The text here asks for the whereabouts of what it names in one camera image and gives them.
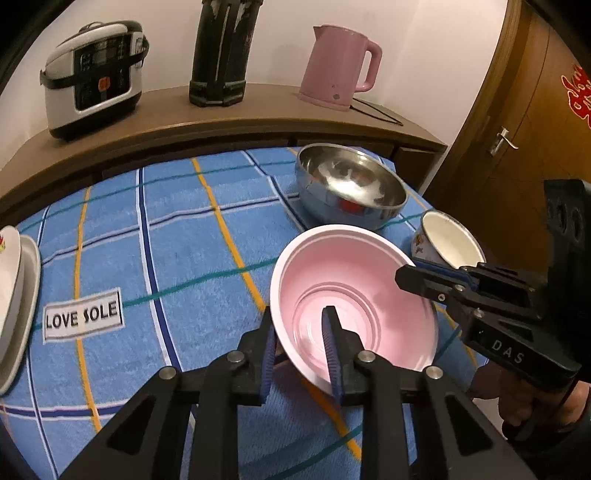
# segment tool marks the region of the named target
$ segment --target power cord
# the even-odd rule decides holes
[[[364,104],[364,105],[366,105],[366,106],[368,106],[370,108],[373,108],[377,112],[381,113],[383,116],[387,116],[390,120],[386,120],[385,118],[380,118],[380,117],[378,117],[376,115],[372,115],[371,113],[364,112],[363,110],[360,110],[359,108],[354,107],[353,105],[351,105],[351,107],[350,107],[351,110],[354,110],[356,112],[362,113],[362,114],[367,115],[367,116],[370,116],[371,118],[375,118],[376,120],[381,120],[382,122],[386,122],[386,123],[389,123],[389,124],[398,125],[399,127],[403,127],[404,126],[404,124],[400,120],[397,120],[396,118],[394,118],[390,114],[388,114],[388,113],[380,110],[375,105],[372,105],[371,103],[366,102],[365,100],[362,100],[362,99],[359,99],[359,98],[353,98],[353,100],[355,100],[355,101],[357,101],[359,103],[362,103],[362,104]]]

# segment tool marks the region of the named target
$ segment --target red door decoration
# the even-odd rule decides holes
[[[587,120],[591,128],[591,80],[579,65],[574,65],[570,81],[562,75],[562,85],[568,90],[569,107],[573,113]]]

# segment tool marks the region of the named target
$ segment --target wooden door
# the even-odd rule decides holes
[[[464,223],[497,263],[544,273],[550,237],[543,180],[591,181],[591,82],[554,30],[528,15],[518,67],[503,78],[506,95],[493,102],[487,126],[435,206]],[[503,142],[492,156],[502,127],[519,149]]]

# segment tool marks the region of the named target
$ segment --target pink electric kettle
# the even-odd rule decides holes
[[[299,98],[315,105],[348,110],[355,92],[367,92],[374,86],[378,75],[382,49],[365,35],[334,25],[314,27],[316,43]],[[357,85],[365,52],[371,53],[371,62],[365,82]]]

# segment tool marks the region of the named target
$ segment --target door handle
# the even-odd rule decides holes
[[[499,152],[501,146],[503,145],[503,142],[507,142],[513,150],[519,150],[519,147],[507,138],[507,134],[509,133],[509,131],[505,127],[502,127],[502,129],[503,130],[497,133],[495,141],[492,143],[490,149],[488,150],[488,153],[490,153],[493,157]]]

